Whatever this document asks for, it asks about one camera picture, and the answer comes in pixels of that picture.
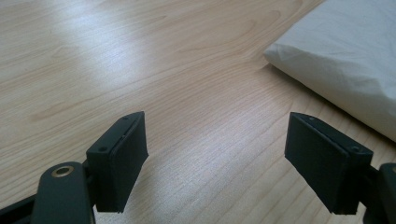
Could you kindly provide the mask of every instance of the white pillow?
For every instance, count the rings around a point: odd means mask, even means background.
[[[325,1],[264,54],[280,70],[396,141],[396,1]]]

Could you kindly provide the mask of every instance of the white cloth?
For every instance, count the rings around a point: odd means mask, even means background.
[[[396,142],[396,1],[327,0],[264,54]]]

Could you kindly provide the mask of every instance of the wood grain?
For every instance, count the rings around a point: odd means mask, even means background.
[[[290,111],[396,161],[395,144],[268,64],[320,0],[1,1],[0,207],[146,112],[149,158],[98,223],[361,223],[329,214],[284,159]]]

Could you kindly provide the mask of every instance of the table surface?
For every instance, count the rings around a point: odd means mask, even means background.
[[[396,161],[396,145],[262,53],[319,0],[0,2],[0,207],[119,117],[149,157],[123,214],[97,223],[361,223],[329,214],[284,159],[290,111]]]

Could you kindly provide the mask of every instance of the light wood surface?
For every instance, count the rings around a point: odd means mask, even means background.
[[[0,2],[0,207],[122,115],[149,158],[123,214],[97,223],[361,223],[334,216],[284,159],[289,112],[396,161],[395,144],[268,64],[320,0]]]

